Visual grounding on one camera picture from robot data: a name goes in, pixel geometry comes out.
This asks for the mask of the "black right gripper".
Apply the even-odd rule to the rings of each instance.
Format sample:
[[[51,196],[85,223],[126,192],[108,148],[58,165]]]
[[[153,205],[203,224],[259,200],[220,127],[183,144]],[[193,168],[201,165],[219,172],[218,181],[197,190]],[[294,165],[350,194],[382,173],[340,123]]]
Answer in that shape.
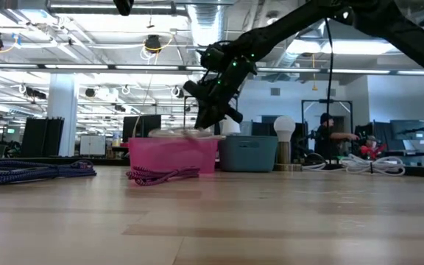
[[[254,62],[246,58],[233,59],[224,72],[201,84],[187,81],[183,89],[198,103],[196,129],[207,129],[225,116],[241,123],[243,115],[230,106],[230,100],[239,95],[239,87],[249,74],[256,74]]]

